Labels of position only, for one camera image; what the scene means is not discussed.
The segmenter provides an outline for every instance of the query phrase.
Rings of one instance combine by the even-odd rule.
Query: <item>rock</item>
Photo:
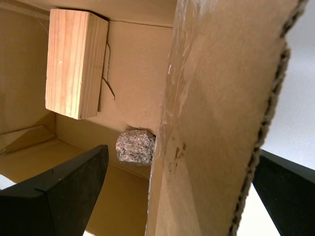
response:
[[[150,166],[155,140],[155,136],[146,130],[125,131],[116,142],[118,159],[123,163]]]

